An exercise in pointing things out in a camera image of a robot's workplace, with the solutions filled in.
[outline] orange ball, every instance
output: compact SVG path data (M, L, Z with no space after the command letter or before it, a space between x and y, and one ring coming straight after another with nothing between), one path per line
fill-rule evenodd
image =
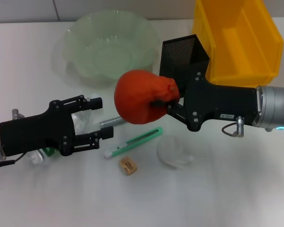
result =
M120 116L132 124L146 124L167 113L166 107L154 107L151 102L178 99L180 95L174 79L144 70L125 73L115 88L115 107Z

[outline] yellow plastic bin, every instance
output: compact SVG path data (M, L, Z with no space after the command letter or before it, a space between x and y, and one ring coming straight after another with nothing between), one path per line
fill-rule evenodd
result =
M256 87L278 75L283 39L262 0L196 0L193 34L211 83Z

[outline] white table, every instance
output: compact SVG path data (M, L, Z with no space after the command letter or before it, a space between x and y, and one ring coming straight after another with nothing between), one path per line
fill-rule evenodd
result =
M284 18L275 18L284 38ZM153 21L162 41L190 34L191 20ZM45 111L53 99L97 93L99 122L117 116L114 86L95 89L66 78L62 38L72 23L0 24L0 122L18 108L25 116ZM160 57L154 72L159 72ZM284 54L280 76L284 86ZM284 131L245 127L245 138L221 133L226 122L208 121L198 133L165 116L143 126L115 127L100 149L56 157L49 166L24 161L0 169L0 227L284 227ZM111 160L103 152L156 126L180 136L196 158L182 170L156 154L156 138ZM138 165L122 175L118 160Z

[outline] black mesh pen holder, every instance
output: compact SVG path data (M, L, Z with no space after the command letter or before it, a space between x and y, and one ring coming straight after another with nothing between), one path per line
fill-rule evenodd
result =
M180 96L196 74L205 75L209 57L196 35L189 35L163 42L160 76L176 81Z

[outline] glass bowl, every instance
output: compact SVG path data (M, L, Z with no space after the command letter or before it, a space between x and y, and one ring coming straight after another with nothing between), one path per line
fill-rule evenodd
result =
M87 78L119 79L133 69L151 70L159 37L145 18L105 10L80 18L67 31L63 56Z

